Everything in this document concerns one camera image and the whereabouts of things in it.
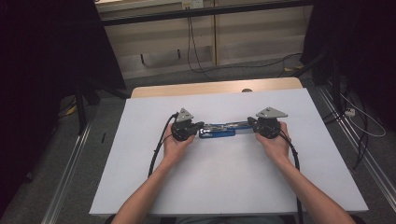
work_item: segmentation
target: table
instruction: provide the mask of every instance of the table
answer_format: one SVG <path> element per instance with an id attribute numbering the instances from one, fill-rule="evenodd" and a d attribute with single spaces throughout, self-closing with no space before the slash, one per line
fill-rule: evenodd
<path id="1" fill-rule="evenodd" d="M 239 93 L 243 89 L 253 92 Z M 347 211 L 367 210 L 309 94 L 298 79 L 282 78 L 134 90 L 125 106 L 90 214 L 116 213 L 143 183 L 163 124 L 175 108 L 185 105 L 196 117 L 194 121 L 230 122 L 241 121 L 241 113 L 243 118 L 254 116 L 250 113 L 259 112 L 262 104 L 290 115 L 282 120 L 289 124 L 293 144 L 300 153 L 302 173 Z M 240 134 L 221 139 L 196 138 L 184 160 L 168 176 L 150 214 L 248 216 L 296 211 L 295 195 L 265 157 L 254 135 Z"/>

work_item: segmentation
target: forearm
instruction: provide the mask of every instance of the forearm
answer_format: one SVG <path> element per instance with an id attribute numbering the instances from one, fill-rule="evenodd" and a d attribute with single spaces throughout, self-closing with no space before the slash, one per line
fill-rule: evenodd
<path id="1" fill-rule="evenodd" d="M 277 167 L 315 223 L 355 223 L 338 203 L 312 184 L 290 162 L 279 161 Z"/>
<path id="2" fill-rule="evenodd" d="M 172 167 L 172 162 L 163 160 L 145 183 L 125 201 L 112 223 L 143 223 Z"/>

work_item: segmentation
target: person's left hand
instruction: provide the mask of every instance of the person's left hand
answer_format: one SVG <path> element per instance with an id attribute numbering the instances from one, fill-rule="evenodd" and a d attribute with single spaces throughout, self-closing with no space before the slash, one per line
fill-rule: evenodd
<path id="1" fill-rule="evenodd" d="M 190 136 L 186 141 L 179 142 L 172 136 L 171 127 L 172 124 L 169 124 L 164 135 L 166 139 L 163 142 L 163 159 L 175 165 L 183 157 L 186 147 L 192 143 L 195 135 Z"/>

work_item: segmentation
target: white table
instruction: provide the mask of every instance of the white table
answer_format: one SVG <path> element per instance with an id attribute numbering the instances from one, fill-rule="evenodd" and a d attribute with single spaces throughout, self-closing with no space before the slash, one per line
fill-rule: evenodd
<path id="1" fill-rule="evenodd" d="M 308 92 L 294 89 L 128 100 L 90 214 L 117 213 L 145 181 L 163 126 L 181 107 L 194 115 L 194 122 L 226 123 L 254 117 L 267 106 L 289 114 L 281 120 L 288 123 L 302 173 L 347 211 L 367 210 Z M 239 134 L 218 139 L 196 137 L 168 176 L 150 214 L 246 216 L 296 211 L 294 193 L 254 135 Z"/>

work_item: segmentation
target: hand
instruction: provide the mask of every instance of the hand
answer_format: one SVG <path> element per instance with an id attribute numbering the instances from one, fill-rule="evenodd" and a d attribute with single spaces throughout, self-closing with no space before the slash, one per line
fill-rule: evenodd
<path id="1" fill-rule="evenodd" d="M 163 159 L 175 165 L 183 157 L 186 147 L 192 143 L 195 135 L 190 136 L 186 141 L 179 142 L 172 136 L 171 127 L 172 124 L 169 124 L 164 135 L 166 139 L 163 143 Z"/>
<path id="2" fill-rule="evenodd" d="M 283 131 L 281 133 L 285 134 L 289 138 L 288 127 L 285 122 L 279 122 L 280 129 Z M 265 154 L 267 157 L 273 161 L 276 165 L 281 162 L 290 162 L 289 160 L 289 144 L 282 137 L 278 136 L 274 139 L 268 139 L 256 133 L 256 139 L 264 147 Z"/>

